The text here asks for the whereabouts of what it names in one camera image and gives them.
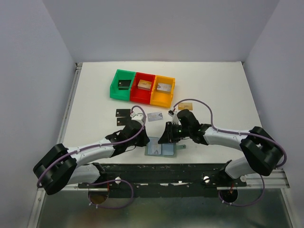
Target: gray wall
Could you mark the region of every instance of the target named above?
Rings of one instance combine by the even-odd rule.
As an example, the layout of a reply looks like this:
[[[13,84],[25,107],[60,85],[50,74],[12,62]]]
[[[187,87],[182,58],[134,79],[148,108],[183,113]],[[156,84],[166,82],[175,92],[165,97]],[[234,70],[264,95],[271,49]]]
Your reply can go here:
[[[284,169],[304,224],[304,1],[279,2],[244,68],[263,126],[288,154]]]
[[[33,166],[56,143],[75,64],[41,0],[0,3],[0,226],[27,225]]]
[[[77,62],[244,61],[278,0],[43,0]]]

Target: card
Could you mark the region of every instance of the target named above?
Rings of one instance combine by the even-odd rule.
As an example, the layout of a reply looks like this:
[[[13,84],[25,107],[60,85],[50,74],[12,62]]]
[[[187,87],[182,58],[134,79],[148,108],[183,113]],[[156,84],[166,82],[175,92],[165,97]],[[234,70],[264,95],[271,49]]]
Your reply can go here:
[[[165,83],[158,83],[157,88],[156,88],[156,90],[158,92],[163,92],[163,93],[166,93],[166,94],[170,94],[171,89],[172,89],[172,86],[170,84],[165,84]]]
[[[150,90],[151,89],[151,84],[152,82],[145,81],[145,80],[139,80],[137,87],[139,89],[144,89],[144,90]]]
[[[131,109],[116,109],[116,117],[130,117]]]
[[[148,121],[157,121],[157,120],[162,120],[162,112],[155,112],[155,113],[148,113]]]
[[[118,89],[129,89],[131,80],[118,80]]]
[[[131,117],[119,117],[116,120],[117,126],[126,126],[128,121],[131,121]]]
[[[158,144],[159,138],[149,137],[150,142],[148,143],[148,155],[161,155],[162,145]]]
[[[179,110],[188,109],[190,111],[193,110],[192,103],[179,103]]]
[[[174,155],[174,144],[162,144],[161,145],[161,154],[164,156],[173,156]]]

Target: yellow bin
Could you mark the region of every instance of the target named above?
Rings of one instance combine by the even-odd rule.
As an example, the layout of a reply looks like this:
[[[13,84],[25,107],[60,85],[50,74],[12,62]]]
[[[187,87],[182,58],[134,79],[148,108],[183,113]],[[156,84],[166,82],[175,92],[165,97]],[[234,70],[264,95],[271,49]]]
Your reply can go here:
[[[171,92],[169,94],[158,92],[156,90],[158,83],[165,83],[171,85],[172,86]],[[150,104],[160,107],[170,108],[173,99],[174,86],[175,86],[175,78],[156,75],[153,88],[151,91]]]

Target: small black square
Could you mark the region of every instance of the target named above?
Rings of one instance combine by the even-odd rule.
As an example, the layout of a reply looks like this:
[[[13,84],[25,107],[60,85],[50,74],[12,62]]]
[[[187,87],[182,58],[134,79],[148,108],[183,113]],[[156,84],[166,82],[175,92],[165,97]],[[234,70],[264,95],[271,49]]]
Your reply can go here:
[[[131,109],[116,109],[116,117],[130,117]]]
[[[117,126],[126,126],[128,121],[131,121],[131,117],[120,117],[120,118],[117,118],[116,125]]]
[[[131,80],[118,80],[118,89],[129,89]]]

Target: screw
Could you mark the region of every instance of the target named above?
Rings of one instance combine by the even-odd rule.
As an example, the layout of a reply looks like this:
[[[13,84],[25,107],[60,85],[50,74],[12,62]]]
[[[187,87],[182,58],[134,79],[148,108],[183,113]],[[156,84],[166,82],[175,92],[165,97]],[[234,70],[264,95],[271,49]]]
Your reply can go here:
[[[121,180],[121,178],[120,178],[120,177],[116,177],[115,180],[117,180],[117,181],[115,181],[115,183],[116,183],[116,184],[119,184],[119,183],[120,183],[119,180]]]
[[[210,182],[210,179],[208,176],[204,176],[203,180],[206,184]]]
[[[241,176],[241,177],[240,177],[240,180],[241,180],[241,182],[246,182],[247,179],[246,179],[245,176]]]

